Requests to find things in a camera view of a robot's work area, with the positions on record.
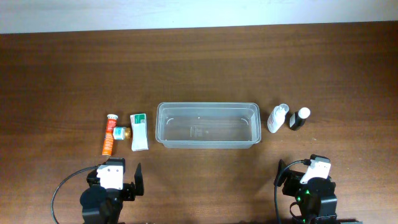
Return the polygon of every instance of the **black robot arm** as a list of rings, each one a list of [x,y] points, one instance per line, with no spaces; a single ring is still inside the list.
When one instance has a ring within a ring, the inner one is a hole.
[[[326,157],[311,155],[309,160],[305,159],[301,162],[308,165],[306,173],[290,170],[286,163],[283,160],[280,160],[277,178],[275,178],[274,181],[275,187],[280,187],[284,184],[282,189],[282,193],[284,195],[295,198],[295,202],[290,205],[290,213],[293,216],[293,223],[362,223],[341,222],[337,220],[337,197],[335,195],[336,184],[331,181],[331,177],[329,176],[331,167],[330,160]],[[291,212],[291,208],[294,205],[298,205],[301,216],[295,216]]]
[[[87,175],[90,188],[80,197],[85,224],[117,224],[123,202],[144,195],[141,164],[134,174],[136,184],[124,184],[125,164],[124,159],[110,158]]]

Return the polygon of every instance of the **clear plastic container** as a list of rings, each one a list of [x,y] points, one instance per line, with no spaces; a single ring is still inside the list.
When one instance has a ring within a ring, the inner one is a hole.
[[[156,140],[167,148],[247,149],[261,140],[255,103],[161,103]]]

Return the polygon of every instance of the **cable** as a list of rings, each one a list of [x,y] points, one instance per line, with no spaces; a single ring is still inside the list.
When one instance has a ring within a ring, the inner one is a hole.
[[[52,219],[54,220],[54,222],[55,222],[56,224],[60,224],[60,223],[58,222],[57,218],[55,218],[55,214],[54,214],[54,199],[55,199],[55,196],[56,196],[58,190],[61,188],[61,186],[62,186],[67,180],[71,179],[72,177],[74,177],[74,176],[76,176],[76,175],[78,175],[78,174],[80,174],[80,173],[82,173],[82,172],[88,171],[88,170],[97,169],[97,167],[98,167],[98,166],[87,167],[87,168],[84,168],[84,169],[81,169],[81,170],[79,170],[79,171],[76,171],[76,172],[72,173],[71,175],[69,175],[67,178],[65,178],[65,180],[63,180],[63,181],[58,185],[57,189],[55,189],[55,192],[54,192],[54,194],[52,195],[52,199],[51,199],[51,216],[52,216]]]
[[[315,214],[310,215],[308,221],[305,222],[305,224],[311,224],[312,220],[315,219],[317,216]]]
[[[281,172],[279,172],[278,177],[276,178],[276,184],[275,184],[275,189],[274,189],[274,202],[275,202],[275,212],[276,212],[276,219],[278,221],[278,224],[282,224],[282,221],[280,220],[279,217],[279,211],[278,211],[278,201],[277,201],[277,188],[278,188],[278,183],[279,183],[279,179],[280,177],[282,177],[282,174],[292,165],[294,164],[299,164],[299,163],[306,163],[305,160],[299,160],[299,161],[294,161],[291,164],[287,165],[287,167],[285,167],[284,169],[281,170]]]
[[[292,215],[293,219],[294,219],[296,222],[298,222],[298,223],[304,223],[303,220],[299,219],[296,215],[293,214],[293,212],[292,212],[292,207],[293,207],[294,205],[299,205],[299,204],[298,204],[297,202],[293,202],[293,203],[290,204],[290,208],[289,208],[290,214]]]

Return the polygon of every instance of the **white bottle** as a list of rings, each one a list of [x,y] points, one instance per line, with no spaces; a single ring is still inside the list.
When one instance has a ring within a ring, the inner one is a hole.
[[[285,122],[285,117],[288,111],[289,106],[284,103],[274,108],[272,113],[269,115],[267,122],[268,130],[271,133],[275,133],[282,126],[282,124]]]

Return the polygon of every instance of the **orange label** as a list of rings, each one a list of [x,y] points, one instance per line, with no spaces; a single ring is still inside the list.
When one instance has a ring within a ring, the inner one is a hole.
[[[106,124],[106,131],[107,133],[113,133],[113,129],[116,127],[116,120],[115,119],[108,119],[108,123]]]
[[[105,133],[104,147],[102,148],[103,156],[112,156],[113,136],[111,133]]]

